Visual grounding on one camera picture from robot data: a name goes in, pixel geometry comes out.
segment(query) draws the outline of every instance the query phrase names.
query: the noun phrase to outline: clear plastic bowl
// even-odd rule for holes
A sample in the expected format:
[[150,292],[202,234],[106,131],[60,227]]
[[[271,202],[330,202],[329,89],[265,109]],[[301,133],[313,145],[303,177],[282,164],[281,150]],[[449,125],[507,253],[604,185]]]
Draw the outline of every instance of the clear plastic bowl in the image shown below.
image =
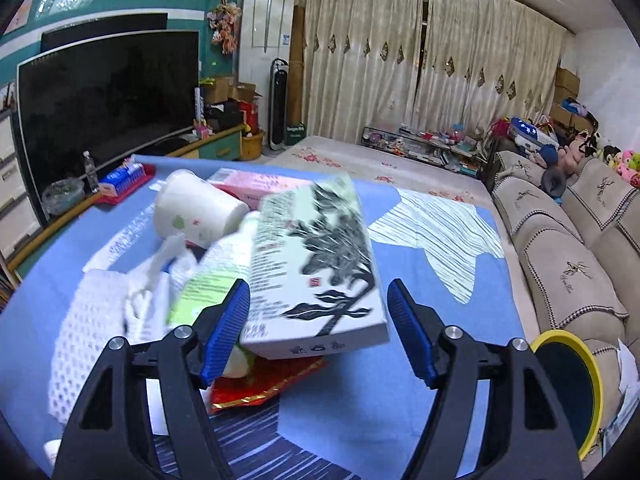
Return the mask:
[[84,197],[84,182],[79,178],[65,178],[49,184],[42,194],[42,204],[54,216],[62,215]]

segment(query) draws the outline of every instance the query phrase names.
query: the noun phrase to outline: blue tablecloth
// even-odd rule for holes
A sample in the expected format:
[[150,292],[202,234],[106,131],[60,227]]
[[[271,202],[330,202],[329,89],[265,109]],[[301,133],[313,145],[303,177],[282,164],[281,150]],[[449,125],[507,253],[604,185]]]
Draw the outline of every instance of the blue tablecloth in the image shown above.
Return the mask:
[[[156,164],[157,178],[187,168],[207,178],[220,167],[322,180],[326,176],[211,160],[137,157]],[[401,203],[391,186],[357,182],[367,225]],[[54,342],[81,281],[82,268],[109,240],[111,270],[127,272],[154,253],[156,235],[148,206],[156,192],[144,186],[113,208],[94,206],[41,257],[0,316],[0,411],[27,452],[48,474],[43,444],[62,427],[47,413]],[[493,229],[490,213],[476,208]],[[383,290],[402,278],[418,303],[473,337],[505,344],[522,336],[504,258],[480,254],[467,302],[459,301],[434,272],[423,248],[373,242]],[[478,385],[476,408],[459,474],[472,471],[484,429],[488,385]],[[384,346],[332,356],[330,364],[264,406],[223,410],[213,419],[238,478],[399,479],[418,442],[434,392],[416,379],[398,334]],[[158,438],[165,470],[175,470],[170,443]]]

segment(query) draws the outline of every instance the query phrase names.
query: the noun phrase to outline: sofa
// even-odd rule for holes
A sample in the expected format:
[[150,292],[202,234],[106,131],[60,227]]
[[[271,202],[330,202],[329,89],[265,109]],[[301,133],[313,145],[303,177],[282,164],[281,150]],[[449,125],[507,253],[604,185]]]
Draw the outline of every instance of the sofa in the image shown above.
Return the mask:
[[539,188],[544,170],[535,163],[509,151],[495,160],[492,197],[540,332],[567,330],[590,348],[604,383],[603,429],[622,400],[619,339],[640,363],[640,190],[590,157],[567,179],[559,205]]

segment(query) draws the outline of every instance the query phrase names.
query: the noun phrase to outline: dotted white cloth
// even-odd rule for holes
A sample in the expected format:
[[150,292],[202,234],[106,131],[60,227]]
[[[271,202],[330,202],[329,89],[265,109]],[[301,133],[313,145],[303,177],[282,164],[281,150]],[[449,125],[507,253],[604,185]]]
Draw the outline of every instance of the dotted white cloth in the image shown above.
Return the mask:
[[51,361],[49,413],[66,424],[107,341],[123,333],[126,274],[90,270],[76,290]]

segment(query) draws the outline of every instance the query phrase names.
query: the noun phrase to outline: beige curtain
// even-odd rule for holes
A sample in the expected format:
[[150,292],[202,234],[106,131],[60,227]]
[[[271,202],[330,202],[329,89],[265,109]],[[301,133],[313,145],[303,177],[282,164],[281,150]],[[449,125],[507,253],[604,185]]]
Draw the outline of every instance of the beige curtain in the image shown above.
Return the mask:
[[483,133],[500,117],[537,119],[568,34],[514,0],[429,0],[412,123]]
[[357,143],[366,124],[409,121],[422,0],[296,0],[305,9],[303,122]]

